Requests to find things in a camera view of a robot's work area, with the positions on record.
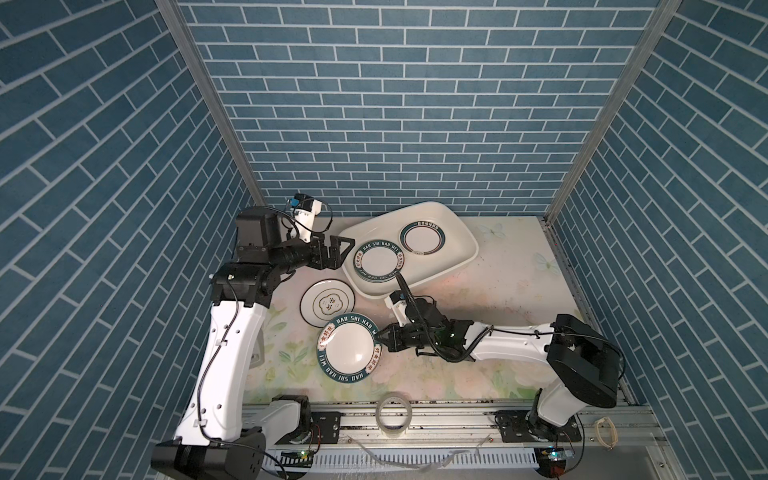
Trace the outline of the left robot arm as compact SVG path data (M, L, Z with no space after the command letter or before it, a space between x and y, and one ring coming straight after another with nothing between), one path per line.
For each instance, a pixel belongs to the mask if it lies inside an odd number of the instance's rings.
M274 398L255 426L243 426L244 383L274 292L297 270L337 270L351 238L314 229L325 205L298 194L285 211L256 206L235 220L232 261L211 277L207 344L192 396L172 439L154 446L151 466L171 479L287 478L269 447L311 431L311 406L302 395Z

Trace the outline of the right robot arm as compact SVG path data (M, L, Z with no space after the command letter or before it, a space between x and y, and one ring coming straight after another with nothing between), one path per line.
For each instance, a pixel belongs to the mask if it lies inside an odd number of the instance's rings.
M391 352L414 349L448 362L509 360L543 365L555 378L535 395L526 428L553 441L585 407L617 405L624 356L619 347L570 314L529 327L470 320L408 319L375 335Z

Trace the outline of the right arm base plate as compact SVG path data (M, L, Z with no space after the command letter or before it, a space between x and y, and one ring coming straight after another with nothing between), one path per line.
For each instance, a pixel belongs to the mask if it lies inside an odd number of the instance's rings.
M499 410L492 417L504 443L576 443L583 439L582 428L574 416L560 427L522 409Z

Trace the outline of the floral table mat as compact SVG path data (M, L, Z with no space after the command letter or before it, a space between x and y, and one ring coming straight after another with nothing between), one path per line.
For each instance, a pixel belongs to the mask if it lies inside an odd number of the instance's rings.
M489 324L528 326L549 323L561 313L582 312L566 283L565 270L534 217L466 217L479 244L467 266L421 287L450 318ZM304 268L275 292L263 341L255 352L262 362L245 381L244 401L265 404L281 394L303 394L313 403L375 402L387 393L412 401L529 400L555 375L530 362L486 360L450 364L407 350L384 353L366 379L354 384L333 381L316 357L319 329L300 314L300 301L316 282L345 279L342 270Z

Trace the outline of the white plastic bin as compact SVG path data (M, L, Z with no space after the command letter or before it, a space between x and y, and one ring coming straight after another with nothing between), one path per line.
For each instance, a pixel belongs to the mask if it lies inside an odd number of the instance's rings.
M429 221L440 226L446 235L445 245L438 252L415 255L400 244L401 230L409 223ZM364 243L384 239L396 243L405 254L405 265L398 273L415 288L441 279L468 265L479 253L479 244L466 224L447 206L438 202L422 202L365 220L341 232L355 240L353 252L342 267L353 289L363 297L379 300L397 289L396 276L386 282L373 283L359 277L353 268L356 250Z

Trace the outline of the beige rubber band loop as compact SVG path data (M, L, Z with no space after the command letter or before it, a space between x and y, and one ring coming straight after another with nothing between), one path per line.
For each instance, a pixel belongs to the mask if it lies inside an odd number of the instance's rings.
M606 450L613 450L619 443L618 429L610 417L604 416L594 423L595 439Z

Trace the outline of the green red rimmed plate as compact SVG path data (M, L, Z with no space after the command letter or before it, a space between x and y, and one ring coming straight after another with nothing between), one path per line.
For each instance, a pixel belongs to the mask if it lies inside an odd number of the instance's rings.
M415 255L432 255L443 248L446 235L439 225L429 221L407 224L400 232L400 244Z

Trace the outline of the clear tape roll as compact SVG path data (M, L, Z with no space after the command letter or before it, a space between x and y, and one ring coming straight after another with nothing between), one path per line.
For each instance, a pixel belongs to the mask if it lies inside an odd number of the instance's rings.
M378 429L389 438L402 436L411 426L411 402L396 393L384 395L377 403L374 419Z

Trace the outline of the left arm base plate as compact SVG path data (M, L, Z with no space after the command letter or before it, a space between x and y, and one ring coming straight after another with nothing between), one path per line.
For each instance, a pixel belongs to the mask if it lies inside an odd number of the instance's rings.
M301 414L296 422L268 420L261 426L266 444L308 446L310 443L321 446L337 444L341 427L342 414L338 411L320 411Z

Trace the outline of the aluminium rail frame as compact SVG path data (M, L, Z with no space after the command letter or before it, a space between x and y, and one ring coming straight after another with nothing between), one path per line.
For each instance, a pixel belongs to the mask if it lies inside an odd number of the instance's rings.
M342 478L358 478L366 474L433 474L445 478L453 472L481 478L496 470L533 479L679 479L683 475L668 437L647 407L622 405L613 410L594 407L583 410L575 417L583 433L583 439L576 443L504 443L492 414L507 409L528 411L527 403L411 402L411 426L397 438L389 438L378 429L374 419L377 403L310 405L311 413L338 411L342 414L338 443L273 445L268 451L281 461L288 476L280 478L271 474L269 470L273 464L265 461L265 470L257 478L309 479L319 474ZM267 407L245 406L242 410L244 428L255 426ZM604 449L595 439L594 423L604 416L610 417L618 429L619 443L613 450ZM479 457L457 460L448 468L430 472L376 467L361 449L347 443L348 438L353 438L378 455L390 454L397 460L404 460L404 452L434 454L471 449L487 435L493 441L480 448Z

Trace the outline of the white cloud-pattern plate left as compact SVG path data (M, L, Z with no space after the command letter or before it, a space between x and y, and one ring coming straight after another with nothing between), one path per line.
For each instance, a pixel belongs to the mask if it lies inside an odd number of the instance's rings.
M344 281L327 279L314 283L304 292L299 313L311 327L322 328L336 316L351 312L354 307L353 289Z

